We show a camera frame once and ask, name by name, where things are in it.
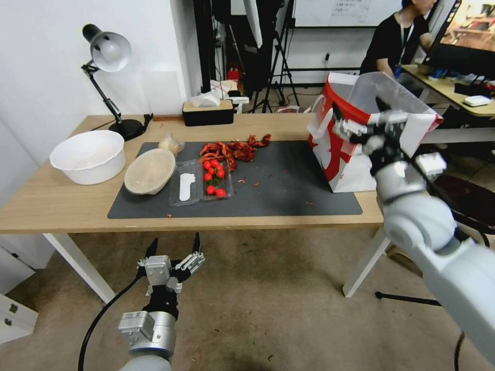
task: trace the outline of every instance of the desk lamp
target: desk lamp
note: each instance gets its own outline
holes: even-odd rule
[[[122,135],[126,141],[140,136],[146,131],[153,114],[144,115],[144,124],[137,120],[122,120],[118,107],[110,98],[105,96],[93,77],[93,74],[99,70],[116,72],[127,65],[132,54],[128,40],[118,33],[102,32],[93,24],[84,26],[82,35],[90,43],[92,59],[81,68],[102,96],[105,106],[115,117],[115,123],[109,129]]]

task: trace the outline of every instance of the computer screen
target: computer screen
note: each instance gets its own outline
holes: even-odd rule
[[[495,52],[495,1],[457,2],[447,23],[442,44]]]
[[[456,0],[424,63],[495,77],[495,0]]]

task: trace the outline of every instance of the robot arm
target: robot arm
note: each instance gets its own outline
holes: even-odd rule
[[[439,154],[412,160],[403,153],[403,112],[385,112],[377,124],[362,126],[344,120],[334,106],[334,119],[334,132],[362,144],[370,157],[387,237],[407,252],[428,289],[495,364],[495,253],[460,231],[449,206],[426,193],[424,175],[441,173],[445,162]]]
[[[151,256],[138,262],[150,282],[150,302],[137,312],[122,315],[119,331],[127,337],[129,353],[135,356],[121,371],[169,371],[175,349],[175,322],[178,319],[177,294],[182,283],[204,263],[199,234],[193,252],[182,261],[167,255]]]

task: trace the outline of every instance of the black desk mat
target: black desk mat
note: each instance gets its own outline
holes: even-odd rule
[[[198,158],[203,142],[188,142],[177,161]],[[158,143],[144,143],[142,154]],[[306,141],[274,141],[256,151],[254,161],[237,161],[234,194],[220,201],[170,206],[168,183],[156,195],[133,195],[122,185],[108,213],[110,219],[219,216],[359,215],[353,193],[332,193]],[[245,184],[238,183],[244,179]]]

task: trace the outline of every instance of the paper bag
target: paper bag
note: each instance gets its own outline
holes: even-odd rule
[[[376,123],[380,115],[377,96],[392,110],[409,114],[400,143],[410,156],[426,133],[443,121],[433,109],[382,72],[359,77],[330,73],[312,107],[315,119],[307,128],[308,142],[333,192],[372,191],[376,182],[370,175],[371,161],[362,153],[361,145],[345,142],[332,132],[332,103],[338,105],[345,119],[368,125]]]

